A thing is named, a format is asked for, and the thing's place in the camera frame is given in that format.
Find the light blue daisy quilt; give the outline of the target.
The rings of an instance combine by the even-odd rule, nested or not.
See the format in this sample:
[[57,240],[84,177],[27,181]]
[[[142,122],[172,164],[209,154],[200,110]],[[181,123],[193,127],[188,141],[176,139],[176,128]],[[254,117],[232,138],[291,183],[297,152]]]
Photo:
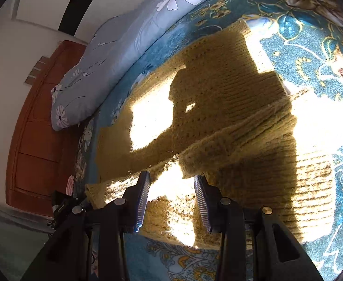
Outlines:
[[52,128],[60,131],[91,116],[145,51],[204,1],[145,0],[103,23],[78,64],[51,89]]

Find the brown wooden door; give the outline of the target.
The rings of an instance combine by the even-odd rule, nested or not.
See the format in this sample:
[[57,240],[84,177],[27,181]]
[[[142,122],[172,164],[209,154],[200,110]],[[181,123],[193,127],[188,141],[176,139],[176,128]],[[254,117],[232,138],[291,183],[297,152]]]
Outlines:
[[82,130],[72,126],[54,131],[51,126],[51,89],[82,57],[85,46],[63,41],[51,57],[42,58],[15,125],[6,171],[7,205],[51,217],[51,197],[64,193],[74,174]]

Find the teal floral blanket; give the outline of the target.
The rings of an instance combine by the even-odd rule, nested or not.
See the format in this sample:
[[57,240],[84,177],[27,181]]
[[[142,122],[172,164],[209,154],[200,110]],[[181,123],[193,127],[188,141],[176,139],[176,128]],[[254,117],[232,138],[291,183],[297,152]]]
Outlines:
[[85,127],[74,193],[99,182],[99,130],[115,123],[133,83],[237,19],[248,24],[290,91],[304,91],[295,138],[325,155],[301,162],[298,179],[282,187],[266,184],[258,169],[234,169],[230,195],[246,207],[277,210],[303,237],[322,278],[334,280],[343,270],[343,12],[335,0],[206,0],[190,11],[132,65]]

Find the mustard yellow knitted sweater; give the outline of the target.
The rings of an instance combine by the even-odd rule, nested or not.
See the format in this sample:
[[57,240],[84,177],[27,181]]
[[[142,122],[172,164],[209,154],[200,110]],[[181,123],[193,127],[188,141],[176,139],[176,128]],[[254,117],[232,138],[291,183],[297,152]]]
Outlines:
[[331,158],[307,142],[307,90],[288,95],[247,23],[202,37],[153,71],[126,100],[97,145],[102,181],[87,185],[102,208],[151,175],[140,232],[171,244],[217,249],[203,226],[193,188],[206,176],[241,206],[273,208],[301,242],[333,226]]

